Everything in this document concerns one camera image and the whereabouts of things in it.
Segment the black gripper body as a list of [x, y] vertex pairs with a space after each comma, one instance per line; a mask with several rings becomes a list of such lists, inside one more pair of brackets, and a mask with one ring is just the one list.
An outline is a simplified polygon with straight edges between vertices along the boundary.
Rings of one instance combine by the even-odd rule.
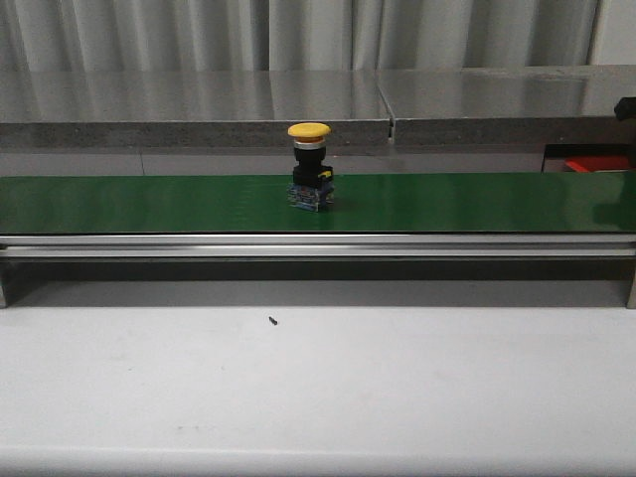
[[[614, 106], [614, 114], [618, 121], [636, 118], [636, 97], [624, 96]], [[627, 149], [627, 160], [631, 170], [636, 168], [636, 138], [631, 140]]]

